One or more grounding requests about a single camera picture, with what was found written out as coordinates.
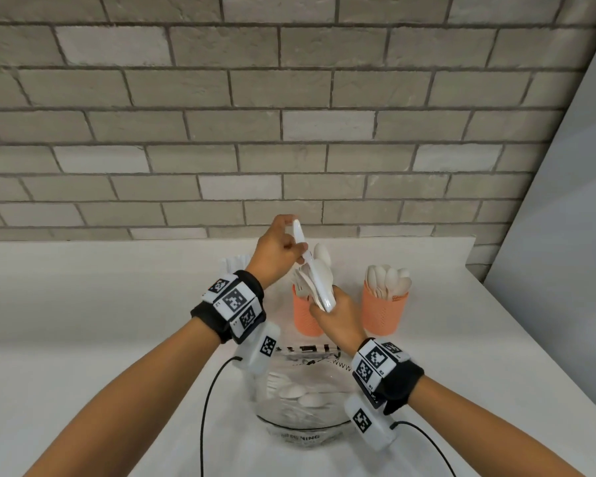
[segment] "cutlery holder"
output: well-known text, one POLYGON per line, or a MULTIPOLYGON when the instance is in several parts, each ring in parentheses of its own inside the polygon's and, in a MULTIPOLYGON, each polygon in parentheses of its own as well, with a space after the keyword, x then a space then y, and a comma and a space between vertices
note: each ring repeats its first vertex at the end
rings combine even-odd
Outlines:
POLYGON ((319 337, 324 331, 309 313, 310 302, 296 296, 296 288, 293 285, 292 293, 294 294, 294 326, 305 337, 319 337))
POLYGON ((404 296, 395 296, 393 301, 375 297, 365 282, 362 291, 362 324, 364 328, 380 337, 395 333, 408 298, 408 293, 404 296))

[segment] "white table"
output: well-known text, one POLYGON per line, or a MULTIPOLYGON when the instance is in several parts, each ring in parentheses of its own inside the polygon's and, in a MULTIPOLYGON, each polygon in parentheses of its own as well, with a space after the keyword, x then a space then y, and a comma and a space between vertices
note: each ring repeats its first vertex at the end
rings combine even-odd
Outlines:
MULTIPOLYGON (((410 267, 414 287, 396 339, 426 373, 596 477, 596 407, 465 269, 471 238, 324 241, 335 281, 355 295, 367 264, 410 267)), ((181 326, 221 257, 253 248, 254 240, 0 243, 0 477, 22 474, 94 393, 181 326)), ((289 294, 286 280, 270 289, 270 318, 286 343, 312 341, 292 327, 289 294)), ((132 475, 198 474, 203 400, 233 352, 220 347, 132 475)), ((476 475, 410 408, 396 417, 427 430, 458 476, 476 475)), ((208 410, 206 472, 448 475, 421 435, 398 432, 383 454, 357 436, 288 446, 266 434, 229 367, 208 410)))

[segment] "black cable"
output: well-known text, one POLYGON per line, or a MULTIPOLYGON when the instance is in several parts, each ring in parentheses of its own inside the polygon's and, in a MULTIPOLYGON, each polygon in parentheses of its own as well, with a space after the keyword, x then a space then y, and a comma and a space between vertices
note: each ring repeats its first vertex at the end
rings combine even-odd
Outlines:
POLYGON ((212 384, 210 385, 210 390, 208 390, 208 396, 205 398, 205 405, 203 405, 203 416, 201 417, 201 438, 199 440, 199 449, 201 453, 201 477, 203 477, 203 428, 205 427, 205 413, 208 410, 208 402, 210 401, 210 393, 212 393, 212 389, 214 388, 214 384, 217 382, 217 378, 223 371, 223 369, 227 366, 230 361, 237 360, 241 361, 241 357, 231 357, 228 361, 223 363, 223 366, 219 368, 217 374, 214 376, 214 380, 212 380, 212 384))
POLYGON ((451 470, 451 473, 453 474, 453 477, 457 477, 454 473, 453 468, 450 465, 450 462, 448 462, 448 459, 446 458, 446 456, 444 455, 444 452, 442 452, 441 450, 439 450, 439 447, 437 447, 437 444, 435 442, 433 442, 433 439, 431 439, 428 434, 426 432, 424 432, 422 429, 420 429, 417 425, 415 424, 411 424, 410 422, 405 422, 403 420, 400 420, 399 422, 396 422, 394 424, 391 425, 391 430, 393 430, 394 428, 396 428, 398 425, 408 425, 410 427, 413 427, 414 429, 417 429, 421 432, 421 434, 426 437, 431 444, 433 444, 433 447, 435 447, 437 449, 437 452, 439 452, 439 455, 442 456, 442 458, 444 459, 444 462, 446 462, 446 465, 448 465, 448 468, 451 470))

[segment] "orange cup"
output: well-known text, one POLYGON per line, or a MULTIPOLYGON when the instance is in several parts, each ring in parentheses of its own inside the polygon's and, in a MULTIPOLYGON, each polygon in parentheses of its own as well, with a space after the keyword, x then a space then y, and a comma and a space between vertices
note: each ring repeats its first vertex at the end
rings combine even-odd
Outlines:
POLYGON ((296 296, 296 288, 293 285, 292 292, 294 293, 294 326, 305 337, 319 337, 324 331, 309 313, 310 302, 296 296))
POLYGON ((365 282, 362 291, 362 324, 364 328, 380 337, 395 333, 408 298, 408 293, 404 296, 393 297, 393 301, 375 297, 365 282))

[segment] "black wrist strap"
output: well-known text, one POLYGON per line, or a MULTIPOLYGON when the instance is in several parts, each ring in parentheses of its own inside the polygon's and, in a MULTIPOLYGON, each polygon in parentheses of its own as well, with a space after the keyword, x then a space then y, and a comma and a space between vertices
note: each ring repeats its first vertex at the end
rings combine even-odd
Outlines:
POLYGON ((240 344, 267 319, 263 297, 259 281, 251 273, 240 270, 216 280, 190 314, 213 329, 221 343, 233 339, 240 344))
POLYGON ((408 353, 386 338, 368 338, 351 363, 353 377, 373 408, 384 403, 384 414, 390 415, 408 403, 424 370, 408 353))

